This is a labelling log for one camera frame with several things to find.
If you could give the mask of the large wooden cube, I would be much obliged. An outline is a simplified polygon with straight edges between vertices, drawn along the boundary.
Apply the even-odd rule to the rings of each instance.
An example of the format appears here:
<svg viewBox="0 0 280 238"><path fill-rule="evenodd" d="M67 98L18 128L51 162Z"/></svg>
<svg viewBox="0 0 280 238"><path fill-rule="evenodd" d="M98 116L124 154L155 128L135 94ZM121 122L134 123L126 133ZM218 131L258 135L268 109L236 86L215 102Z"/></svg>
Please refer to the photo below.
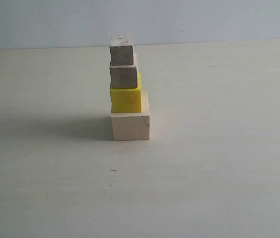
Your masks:
<svg viewBox="0 0 280 238"><path fill-rule="evenodd" d="M150 108L148 91L141 93L139 113L111 112L113 138L116 141L149 140L150 139Z"/></svg>

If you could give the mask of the yellow cube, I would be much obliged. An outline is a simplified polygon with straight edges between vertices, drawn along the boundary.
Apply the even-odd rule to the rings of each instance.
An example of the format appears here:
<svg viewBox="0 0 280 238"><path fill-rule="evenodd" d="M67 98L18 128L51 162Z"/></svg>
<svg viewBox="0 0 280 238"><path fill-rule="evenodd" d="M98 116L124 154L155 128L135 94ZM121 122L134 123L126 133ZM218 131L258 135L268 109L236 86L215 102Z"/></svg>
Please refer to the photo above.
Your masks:
<svg viewBox="0 0 280 238"><path fill-rule="evenodd" d="M139 113L142 95L142 73L139 72L139 85L137 88L113 89L110 88L111 112L113 113Z"/></svg>

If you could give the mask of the medium wooden cube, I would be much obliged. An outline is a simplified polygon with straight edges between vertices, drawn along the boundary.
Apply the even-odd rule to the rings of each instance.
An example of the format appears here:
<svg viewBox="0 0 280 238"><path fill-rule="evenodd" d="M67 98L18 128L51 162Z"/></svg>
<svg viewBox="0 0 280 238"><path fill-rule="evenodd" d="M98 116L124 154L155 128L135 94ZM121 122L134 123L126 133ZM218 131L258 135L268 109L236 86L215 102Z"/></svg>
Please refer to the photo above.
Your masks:
<svg viewBox="0 0 280 238"><path fill-rule="evenodd" d="M110 65L110 86L113 89L134 89L139 86L138 55L134 53L132 65Z"/></svg>

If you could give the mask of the small wooden cube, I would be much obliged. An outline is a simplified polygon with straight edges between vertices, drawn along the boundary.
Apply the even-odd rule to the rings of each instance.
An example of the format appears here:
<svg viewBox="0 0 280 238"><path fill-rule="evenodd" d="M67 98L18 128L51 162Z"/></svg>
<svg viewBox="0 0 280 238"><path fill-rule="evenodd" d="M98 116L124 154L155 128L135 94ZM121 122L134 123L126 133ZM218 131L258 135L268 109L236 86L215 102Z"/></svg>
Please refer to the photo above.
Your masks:
<svg viewBox="0 0 280 238"><path fill-rule="evenodd" d="M131 34L112 35L109 48L111 66L134 64L134 45Z"/></svg>

